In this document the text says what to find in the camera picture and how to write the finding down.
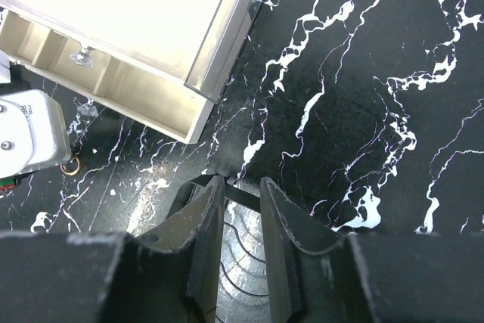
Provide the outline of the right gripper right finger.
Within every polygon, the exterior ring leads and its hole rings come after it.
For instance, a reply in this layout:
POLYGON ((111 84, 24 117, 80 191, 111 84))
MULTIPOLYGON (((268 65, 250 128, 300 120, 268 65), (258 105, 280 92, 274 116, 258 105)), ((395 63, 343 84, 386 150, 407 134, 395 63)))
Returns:
POLYGON ((376 322, 350 239, 265 177, 260 213, 273 322, 376 322))

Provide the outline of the beige jewelry box with drawers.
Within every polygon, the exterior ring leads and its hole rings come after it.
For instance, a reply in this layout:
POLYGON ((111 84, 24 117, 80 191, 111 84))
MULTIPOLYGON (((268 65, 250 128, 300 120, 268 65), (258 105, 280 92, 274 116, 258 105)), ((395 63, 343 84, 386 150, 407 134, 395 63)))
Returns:
POLYGON ((184 144, 196 143, 257 0, 1 0, 1 49, 184 144))

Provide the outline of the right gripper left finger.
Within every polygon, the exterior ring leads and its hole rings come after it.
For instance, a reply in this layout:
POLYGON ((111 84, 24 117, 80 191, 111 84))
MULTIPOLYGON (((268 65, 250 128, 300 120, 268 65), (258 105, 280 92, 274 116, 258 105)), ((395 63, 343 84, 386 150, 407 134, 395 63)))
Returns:
POLYGON ((156 228, 127 237, 113 271, 103 322, 214 322, 225 180, 213 176, 156 228))

